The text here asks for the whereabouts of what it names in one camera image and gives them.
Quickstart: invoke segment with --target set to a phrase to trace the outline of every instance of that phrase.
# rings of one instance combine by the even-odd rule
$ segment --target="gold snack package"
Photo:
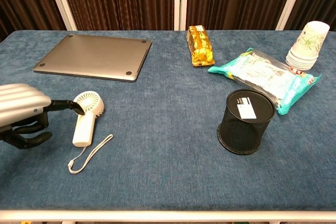
[[[194,67],[211,66],[215,63],[212,46],[204,26],[190,26],[187,32],[187,42]]]

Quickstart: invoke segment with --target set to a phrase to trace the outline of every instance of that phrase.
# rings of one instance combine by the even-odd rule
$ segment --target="table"
[[[89,152],[114,138],[72,175],[74,111],[49,113],[53,137],[29,150],[0,142],[0,219],[336,220],[336,33],[314,68],[322,73],[287,115],[275,115],[252,155],[219,143],[227,95],[243,88],[194,68],[184,31],[78,31],[152,40],[136,82],[34,73],[68,31],[16,31],[0,44],[1,84],[27,83],[55,100],[94,90],[106,111]],[[209,30],[216,65],[253,47],[284,62],[300,31]]]

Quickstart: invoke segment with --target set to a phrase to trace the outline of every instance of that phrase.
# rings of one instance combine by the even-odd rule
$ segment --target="laptop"
[[[146,39],[69,34],[33,71],[136,81],[151,45]]]

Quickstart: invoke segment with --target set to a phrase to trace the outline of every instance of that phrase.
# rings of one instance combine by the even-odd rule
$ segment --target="black mesh pen holder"
[[[274,105],[264,94],[247,89],[232,92],[226,99],[224,117],[217,129],[219,142],[235,154],[252,154],[259,149],[274,113]]]

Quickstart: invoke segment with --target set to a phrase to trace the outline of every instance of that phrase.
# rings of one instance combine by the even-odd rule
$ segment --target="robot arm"
[[[47,112],[65,109],[85,114],[79,104],[69,100],[51,100],[27,84],[0,86],[0,141],[19,149],[37,146],[52,134],[44,132],[32,138],[24,138],[21,134],[36,133],[47,128]]]

